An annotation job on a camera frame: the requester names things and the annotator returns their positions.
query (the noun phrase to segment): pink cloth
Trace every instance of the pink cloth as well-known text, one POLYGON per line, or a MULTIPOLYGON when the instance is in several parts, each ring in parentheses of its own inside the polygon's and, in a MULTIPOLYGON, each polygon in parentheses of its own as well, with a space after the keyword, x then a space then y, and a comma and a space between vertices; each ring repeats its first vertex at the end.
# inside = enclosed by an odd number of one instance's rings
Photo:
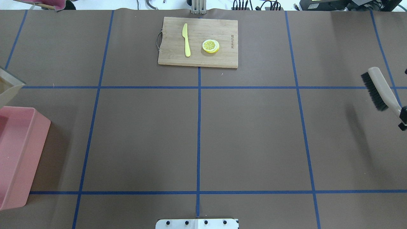
POLYGON ((55 10, 65 9, 65 0, 23 0, 23 2, 42 3, 55 7, 55 10))

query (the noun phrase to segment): knife handle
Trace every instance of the knife handle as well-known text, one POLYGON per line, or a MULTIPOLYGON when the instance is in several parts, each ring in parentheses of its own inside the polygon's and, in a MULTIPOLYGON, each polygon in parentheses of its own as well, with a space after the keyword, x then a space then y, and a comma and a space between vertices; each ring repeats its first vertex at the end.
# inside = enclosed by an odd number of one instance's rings
POLYGON ((188 37, 185 38, 185 56, 186 57, 191 56, 191 50, 189 49, 188 37))

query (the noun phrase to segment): wooden stick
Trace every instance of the wooden stick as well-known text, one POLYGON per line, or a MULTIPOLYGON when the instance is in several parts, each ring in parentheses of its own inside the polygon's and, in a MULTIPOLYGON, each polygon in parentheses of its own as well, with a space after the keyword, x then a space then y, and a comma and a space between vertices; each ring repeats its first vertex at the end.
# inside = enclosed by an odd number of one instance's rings
POLYGON ((22 2, 22 3, 27 3, 27 4, 35 5, 35 6, 38 6, 38 7, 43 7, 43 8, 55 10, 55 7, 49 6, 49 5, 45 5, 45 4, 42 4, 42 3, 23 2, 23 1, 21 1, 21 0, 14 0, 14 1, 16 1, 16 2, 22 2))

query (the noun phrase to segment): knife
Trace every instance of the knife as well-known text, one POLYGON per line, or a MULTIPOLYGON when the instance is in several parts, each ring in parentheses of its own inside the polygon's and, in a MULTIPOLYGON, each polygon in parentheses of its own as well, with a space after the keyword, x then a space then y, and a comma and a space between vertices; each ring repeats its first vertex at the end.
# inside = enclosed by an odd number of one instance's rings
POLYGON ((184 27, 182 28, 182 36, 185 38, 185 56, 191 56, 191 50, 189 49, 189 42, 188 42, 188 24, 185 23, 184 27))

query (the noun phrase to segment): white brush handle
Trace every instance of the white brush handle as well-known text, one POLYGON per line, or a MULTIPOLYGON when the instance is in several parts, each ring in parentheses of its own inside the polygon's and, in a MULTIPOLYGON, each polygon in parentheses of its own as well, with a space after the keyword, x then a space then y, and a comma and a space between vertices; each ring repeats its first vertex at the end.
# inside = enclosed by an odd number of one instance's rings
POLYGON ((393 94, 393 91, 390 89, 387 84, 383 74, 381 73, 378 67, 372 67, 368 69, 370 78, 372 79, 374 86, 382 97, 386 105, 397 115, 400 116, 401 107, 397 102, 396 97, 393 94))

